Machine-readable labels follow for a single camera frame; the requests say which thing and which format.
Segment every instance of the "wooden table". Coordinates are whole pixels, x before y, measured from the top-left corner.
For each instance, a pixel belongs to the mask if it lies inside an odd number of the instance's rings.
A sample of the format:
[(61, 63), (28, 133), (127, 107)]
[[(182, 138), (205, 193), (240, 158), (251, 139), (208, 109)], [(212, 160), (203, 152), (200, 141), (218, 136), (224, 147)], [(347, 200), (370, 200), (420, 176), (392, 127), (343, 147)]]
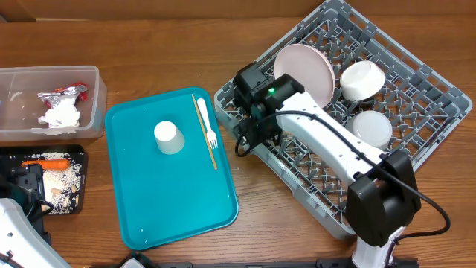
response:
[[(444, 78), (476, 99), (471, 16), (370, 16), (369, 19)], [(107, 106), (188, 86), (213, 95), (300, 18), (43, 22), (0, 25), (0, 67), (95, 65), (108, 87)], [(193, 263), (314, 261), (347, 257), (353, 242), (334, 239), (256, 156), (238, 159), (221, 129), (239, 198), (227, 228), (145, 251), (154, 261)], [(416, 174), (419, 189), (451, 216), (445, 235), (406, 240), (399, 257), (422, 267), (476, 267), (476, 112), (466, 117)], [(74, 267), (114, 263), (129, 250), (120, 237), (105, 136), (74, 141), (89, 153), (83, 211), (46, 217), (53, 247)], [(439, 228), (423, 204), (408, 231)]]

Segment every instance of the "clear plastic container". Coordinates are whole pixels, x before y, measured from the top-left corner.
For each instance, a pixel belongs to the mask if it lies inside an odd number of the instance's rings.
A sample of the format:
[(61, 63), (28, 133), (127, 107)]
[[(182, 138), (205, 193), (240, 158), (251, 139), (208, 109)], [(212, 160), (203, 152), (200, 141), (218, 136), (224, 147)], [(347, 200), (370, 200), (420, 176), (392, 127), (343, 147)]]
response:
[[(48, 128), (38, 117), (48, 107), (36, 94), (73, 83), (89, 86), (88, 100), (78, 101), (79, 127)], [(98, 138), (103, 134), (107, 88), (96, 66), (0, 68), (0, 141)]]

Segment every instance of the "white fork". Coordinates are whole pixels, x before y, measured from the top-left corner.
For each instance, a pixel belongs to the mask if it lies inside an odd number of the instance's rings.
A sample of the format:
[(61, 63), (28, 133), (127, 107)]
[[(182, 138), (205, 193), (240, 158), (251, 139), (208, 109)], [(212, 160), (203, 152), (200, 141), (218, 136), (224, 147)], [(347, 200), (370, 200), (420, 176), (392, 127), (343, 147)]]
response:
[(210, 126), (210, 120), (208, 119), (207, 105), (205, 104), (205, 101), (202, 98), (198, 99), (196, 103), (199, 105), (200, 113), (202, 114), (203, 121), (205, 122), (205, 126), (207, 127), (208, 143), (210, 144), (210, 147), (212, 149), (216, 149), (218, 148), (218, 141), (216, 140), (215, 132), (211, 129), (211, 126)]

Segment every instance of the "dish rack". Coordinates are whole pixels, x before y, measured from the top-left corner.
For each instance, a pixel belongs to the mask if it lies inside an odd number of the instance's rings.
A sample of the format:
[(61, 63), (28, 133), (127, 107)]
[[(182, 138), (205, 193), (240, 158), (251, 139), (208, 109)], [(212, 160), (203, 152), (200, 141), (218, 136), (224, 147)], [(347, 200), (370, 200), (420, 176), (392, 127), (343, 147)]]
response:
[[(278, 52), (295, 43), (319, 49), (332, 64), (336, 86), (332, 101), (324, 110), (343, 125), (365, 110), (383, 113), (393, 126), (385, 152), (404, 150), (411, 157), (414, 170), (472, 108), (468, 96), (342, 0), (326, 0), (258, 57), (256, 63), (266, 75), (274, 77)], [(371, 99), (345, 100), (339, 78), (342, 71), (361, 60), (373, 61), (385, 72), (385, 85)], [(246, 116), (234, 106), (234, 88), (232, 79), (215, 94), (216, 116), (231, 135)], [(334, 237), (345, 239), (355, 234), (344, 217), (347, 187), (303, 142), (284, 133), (279, 145), (266, 141), (252, 153), (288, 185), (293, 196)]]

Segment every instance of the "metal grid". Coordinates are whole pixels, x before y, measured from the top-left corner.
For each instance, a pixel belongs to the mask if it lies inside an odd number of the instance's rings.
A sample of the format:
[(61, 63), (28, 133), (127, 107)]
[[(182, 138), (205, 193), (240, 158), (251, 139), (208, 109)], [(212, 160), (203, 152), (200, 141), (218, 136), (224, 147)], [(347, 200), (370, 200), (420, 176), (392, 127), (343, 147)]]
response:
[[(333, 5), (340, 5), (341, 9), (329, 8)], [(393, 126), (393, 136), (385, 152), (404, 150), (411, 157), (415, 169), (472, 108), (471, 101), (459, 89), (341, 0), (324, 2), (294, 32), (288, 33), (258, 58), (257, 62), (266, 75), (274, 76), (274, 58), (280, 49), (293, 43), (317, 48), (332, 64), (336, 87), (331, 103), (324, 110), (343, 125), (354, 115), (366, 110), (383, 113)], [(346, 68), (361, 60), (373, 61), (385, 72), (385, 85), (370, 99), (345, 100), (339, 84), (340, 76)], [(228, 127), (229, 133), (234, 125), (246, 117), (233, 104), (234, 87), (230, 81), (215, 96), (217, 117)], [(319, 156), (310, 152), (303, 142), (290, 133), (283, 134), (281, 144), (275, 146), (274, 142), (268, 141), (264, 146), (301, 182), (308, 195), (317, 197), (316, 206), (325, 206), (325, 212), (343, 230), (352, 232), (344, 218), (347, 187), (341, 184), (332, 168), (327, 167)], [(269, 161), (274, 160), (267, 158), (263, 161), (271, 167)], [(308, 197), (296, 198), (301, 203), (309, 200)], [(323, 223), (322, 219), (326, 216), (320, 217), (313, 213), (313, 208), (306, 208)], [(346, 236), (338, 234), (336, 230), (329, 231), (336, 237)]]

